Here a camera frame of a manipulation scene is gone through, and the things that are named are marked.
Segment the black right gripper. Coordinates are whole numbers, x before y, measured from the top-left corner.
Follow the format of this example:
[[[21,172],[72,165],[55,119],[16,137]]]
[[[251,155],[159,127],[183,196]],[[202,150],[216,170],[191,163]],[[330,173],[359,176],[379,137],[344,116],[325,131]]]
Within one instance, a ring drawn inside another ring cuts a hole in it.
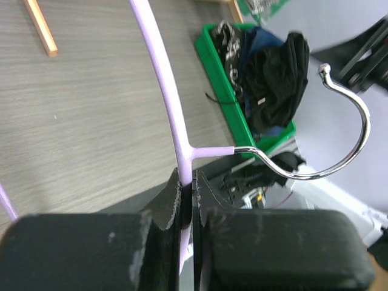
[[[358,36],[340,45],[338,77],[354,92],[372,85],[387,90],[387,16]]]

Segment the wooden clothes rack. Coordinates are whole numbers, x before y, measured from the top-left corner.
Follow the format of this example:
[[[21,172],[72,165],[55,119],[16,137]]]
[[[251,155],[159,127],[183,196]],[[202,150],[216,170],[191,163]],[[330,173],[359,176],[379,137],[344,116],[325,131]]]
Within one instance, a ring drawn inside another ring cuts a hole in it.
[[[213,1],[226,3],[232,14],[235,22],[243,22],[243,16],[240,8],[238,7],[238,1]],[[44,46],[45,52],[48,57],[55,57],[58,54],[58,47],[52,36],[52,33],[46,23],[44,15],[36,0],[24,0],[24,5],[30,15],[31,20],[34,23],[35,29],[40,37],[40,40]]]

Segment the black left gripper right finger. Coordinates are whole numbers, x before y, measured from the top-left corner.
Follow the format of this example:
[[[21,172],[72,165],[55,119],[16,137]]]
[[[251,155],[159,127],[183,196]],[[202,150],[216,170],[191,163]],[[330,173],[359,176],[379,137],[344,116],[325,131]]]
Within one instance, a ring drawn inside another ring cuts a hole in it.
[[[351,220],[334,210],[232,207],[193,180],[195,290],[367,290],[375,272]]]

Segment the green hanging garment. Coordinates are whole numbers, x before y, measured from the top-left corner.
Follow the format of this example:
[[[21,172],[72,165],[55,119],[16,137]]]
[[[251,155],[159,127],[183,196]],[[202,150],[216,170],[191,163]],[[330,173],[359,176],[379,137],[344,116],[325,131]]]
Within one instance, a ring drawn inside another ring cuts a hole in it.
[[[257,22],[266,21],[278,13],[288,0],[238,0],[237,4],[244,16],[250,15]]]

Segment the green plastic tray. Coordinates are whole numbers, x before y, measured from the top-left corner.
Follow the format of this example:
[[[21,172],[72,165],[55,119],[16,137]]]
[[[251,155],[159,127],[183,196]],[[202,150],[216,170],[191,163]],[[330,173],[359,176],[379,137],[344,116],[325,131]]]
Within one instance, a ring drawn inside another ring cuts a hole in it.
[[[205,25],[195,41],[195,48],[213,88],[215,101],[221,106],[236,145],[257,147],[269,155],[295,135],[296,125],[290,122],[279,135],[254,140],[210,36],[215,27],[215,24]]]

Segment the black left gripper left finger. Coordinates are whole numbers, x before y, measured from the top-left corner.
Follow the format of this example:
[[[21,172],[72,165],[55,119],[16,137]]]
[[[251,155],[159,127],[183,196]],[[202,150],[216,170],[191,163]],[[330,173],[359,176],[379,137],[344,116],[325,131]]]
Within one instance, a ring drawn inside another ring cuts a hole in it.
[[[181,185],[136,213],[27,215],[1,239],[2,290],[177,290]]]

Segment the black garment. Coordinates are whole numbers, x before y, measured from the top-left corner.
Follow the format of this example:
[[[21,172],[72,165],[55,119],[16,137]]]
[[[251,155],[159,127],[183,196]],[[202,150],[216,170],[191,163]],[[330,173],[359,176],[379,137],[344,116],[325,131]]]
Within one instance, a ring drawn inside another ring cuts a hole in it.
[[[300,32],[285,41],[259,29],[247,51],[241,78],[245,112],[257,133],[289,125],[308,84],[309,45]]]

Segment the black white patterned trousers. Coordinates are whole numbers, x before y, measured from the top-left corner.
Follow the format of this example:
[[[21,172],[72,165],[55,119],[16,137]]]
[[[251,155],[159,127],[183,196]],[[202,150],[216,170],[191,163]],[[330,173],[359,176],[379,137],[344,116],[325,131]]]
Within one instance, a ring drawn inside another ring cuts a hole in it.
[[[210,36],[234,94],[238,101],[242,101],[243,88],[239,80],[239,64],[244,44],[244,32],[235,24],[221,21],[211,30]]]

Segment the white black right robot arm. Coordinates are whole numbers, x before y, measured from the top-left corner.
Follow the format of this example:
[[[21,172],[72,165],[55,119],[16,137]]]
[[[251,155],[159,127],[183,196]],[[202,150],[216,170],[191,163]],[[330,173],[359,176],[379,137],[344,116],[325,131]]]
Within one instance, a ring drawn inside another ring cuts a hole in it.
[[[377,263],[387,269],[387,214],[369,207],[327,180],[327,176],[342,170],[355,159],[370,135],[370,112],[357,94],[372,84],[387,88],[387,80],[383,78],[387,74],[387,18],[383,17],[355,38],[314,52],[312,56],[322,61],[318,74],[324,86],[344,96],[360,113],[361,131],[353,149],[334,166],[316,173],[309,173],[307,166],[301,168],[301,173],[293,173],[276,165],[255,147],[235,147],[234,152],[253,154],[270,171],[292,179],[291,189],[314,206],[346,214],[356,225],[363,243]]]

